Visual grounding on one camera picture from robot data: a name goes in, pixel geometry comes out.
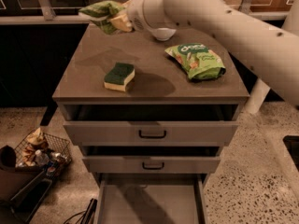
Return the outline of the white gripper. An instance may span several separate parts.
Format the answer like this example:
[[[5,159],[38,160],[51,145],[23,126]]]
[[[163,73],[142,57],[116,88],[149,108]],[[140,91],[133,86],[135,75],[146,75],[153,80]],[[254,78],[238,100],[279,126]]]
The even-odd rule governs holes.
[[[120,11],[109,21],[116,29],[127,33],[133,27],[140,32],[175,27],[164,12],[164,0],[129,0],[126,11]]]

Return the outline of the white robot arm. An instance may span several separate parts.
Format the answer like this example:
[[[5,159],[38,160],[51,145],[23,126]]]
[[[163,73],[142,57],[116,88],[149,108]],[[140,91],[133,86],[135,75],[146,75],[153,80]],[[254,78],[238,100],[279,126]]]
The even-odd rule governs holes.
[[[128,0],[137,31],[193,28],[212,36],[284,101],[299,106],[299,36],[227,6],[223,0]]]

